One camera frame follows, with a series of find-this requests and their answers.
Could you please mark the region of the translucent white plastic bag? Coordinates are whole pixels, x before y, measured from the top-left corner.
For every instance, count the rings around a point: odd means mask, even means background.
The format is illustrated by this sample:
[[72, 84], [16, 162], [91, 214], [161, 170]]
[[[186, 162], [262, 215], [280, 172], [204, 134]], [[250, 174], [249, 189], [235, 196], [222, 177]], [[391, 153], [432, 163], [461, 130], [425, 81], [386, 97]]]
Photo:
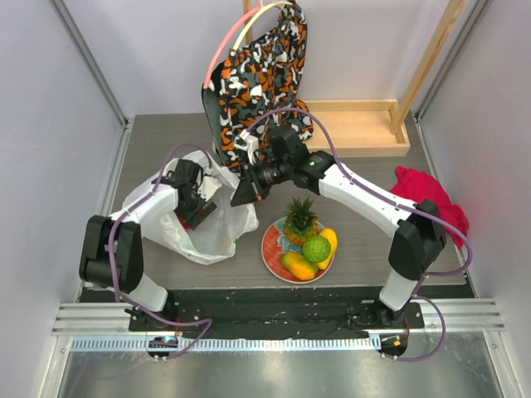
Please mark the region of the translucent white plastic bag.
[[143, 237], [191, 261], [223, 261], [236, 253], [236, 240], [259, 225], [252, 204], [231, 205], [239, 182], [197, 150], [168, 161], [136, 187], [123, 201], [124, 219], [139, 224]]

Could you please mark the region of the fake pineapple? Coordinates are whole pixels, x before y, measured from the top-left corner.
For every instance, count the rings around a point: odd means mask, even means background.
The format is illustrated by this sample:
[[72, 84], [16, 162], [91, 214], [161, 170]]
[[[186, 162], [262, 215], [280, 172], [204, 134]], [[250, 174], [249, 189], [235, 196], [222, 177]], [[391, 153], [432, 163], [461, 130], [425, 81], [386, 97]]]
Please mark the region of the fake pineapple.
[[287, 206], [284, 233], [294, 245], [303, 245], [318, 234], [318, 217], [311, 209], [313, 203], [310, 197], [304, 200], [294, 197]]

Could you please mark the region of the green bumpy fake fruit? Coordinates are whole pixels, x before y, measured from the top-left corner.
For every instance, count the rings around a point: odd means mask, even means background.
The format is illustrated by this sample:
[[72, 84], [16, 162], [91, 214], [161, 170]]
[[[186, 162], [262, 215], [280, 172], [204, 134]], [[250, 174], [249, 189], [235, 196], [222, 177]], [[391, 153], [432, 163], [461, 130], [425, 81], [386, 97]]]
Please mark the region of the green bumpy fake fruit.
[[312, 263], [319, 263], [325, 260], [330, 252], [329, 242], [320, 235], [310, 237], [303, 244], [303, 255]]

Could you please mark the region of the yellow fake mango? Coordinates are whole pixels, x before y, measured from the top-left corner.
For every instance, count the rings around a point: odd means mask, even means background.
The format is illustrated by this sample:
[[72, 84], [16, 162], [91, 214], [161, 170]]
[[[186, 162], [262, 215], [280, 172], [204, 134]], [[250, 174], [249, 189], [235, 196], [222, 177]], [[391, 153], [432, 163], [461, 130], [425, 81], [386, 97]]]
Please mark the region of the yellow fake mango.
[[337, 236], [337, 233], [335, 232], [335, 230], [331, 229], [331, 228], [324, 228], [320, 233], [319, 233], [320, 236], [323, 236], [328, 242], [329, 242], [329, 245], [330, 245], [330, 252], [329, 252], [329, 255], [328, 257], [323, 260], [323, 261], [320, 261], [318, 264], [317, 264], [317, 267], [318, 269], [320, 270], [325, 270], [329, 267], [329, 264], [331, 263], [333, 257], [334, 257], [334, 254], [338, 248], [338, 244], [339, 244], [339, 239], [338, 239], [338, 236]]

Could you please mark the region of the green yellow fake papaya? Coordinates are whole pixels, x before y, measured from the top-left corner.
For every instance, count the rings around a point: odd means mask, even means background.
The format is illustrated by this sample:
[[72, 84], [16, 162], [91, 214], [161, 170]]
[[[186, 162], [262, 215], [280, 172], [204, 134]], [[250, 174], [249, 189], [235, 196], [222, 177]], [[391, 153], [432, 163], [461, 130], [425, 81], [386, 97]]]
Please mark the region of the green yellow fake papaya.
[[283, 254], [281, 263], [294, 277], [302, 281], [312, 280], [319, 270], [314, 263], [296, 252]]

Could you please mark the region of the red fake pepper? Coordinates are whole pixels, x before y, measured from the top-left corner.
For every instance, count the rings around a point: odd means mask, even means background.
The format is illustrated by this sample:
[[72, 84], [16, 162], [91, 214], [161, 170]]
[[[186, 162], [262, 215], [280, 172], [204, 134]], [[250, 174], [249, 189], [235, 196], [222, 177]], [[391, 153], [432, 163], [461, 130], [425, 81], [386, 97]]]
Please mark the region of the red fake pepper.
[[189, 230], [191, 228], [191, 226], [187, 223], [187, 221], [184, 220], [182, 217], [179, 216], [178, 220], [185, 230]]

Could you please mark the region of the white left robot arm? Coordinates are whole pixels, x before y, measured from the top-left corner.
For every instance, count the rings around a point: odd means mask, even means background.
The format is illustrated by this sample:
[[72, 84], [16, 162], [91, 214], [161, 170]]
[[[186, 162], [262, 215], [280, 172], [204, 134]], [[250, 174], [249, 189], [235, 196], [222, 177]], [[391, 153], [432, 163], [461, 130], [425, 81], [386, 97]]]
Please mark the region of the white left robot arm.
[[148, 182], [140, 198], [110, 216], [92, 216], [86, 225], [79, 274], [85, 282], [112, 289], [115, 297], [148, 314], [160, 331], [176, 322], [173, 295], [144, 273], [142, 229], [166, 215], [194, 230], [216, 210], [212, 198], [222, 184], [205, 167], [178, 159]]

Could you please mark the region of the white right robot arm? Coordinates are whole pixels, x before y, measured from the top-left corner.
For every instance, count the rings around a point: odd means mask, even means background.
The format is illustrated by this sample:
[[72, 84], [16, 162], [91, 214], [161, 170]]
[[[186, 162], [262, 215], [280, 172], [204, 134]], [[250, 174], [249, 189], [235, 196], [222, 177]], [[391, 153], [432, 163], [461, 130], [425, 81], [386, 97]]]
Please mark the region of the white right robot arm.
[[364, 180], [325, 151], [310, 152], [289, 126], [274, 129], [272, 157], [258, 162], [258, 140], [243, 132], [235, 140], [240, 161], [240, 183], [232, 206], [260, 201], [274, 185], [292, 181], [297, 187], [334, 200], [378, 226], [392, 243], [390, 274], [373, 305], [379, 324], [396, 326], [405, 316], [415, 288], [446, 246], [446, 233], [434, 220], [440, 215], [432, 201], [421, 204], [395, 197]]

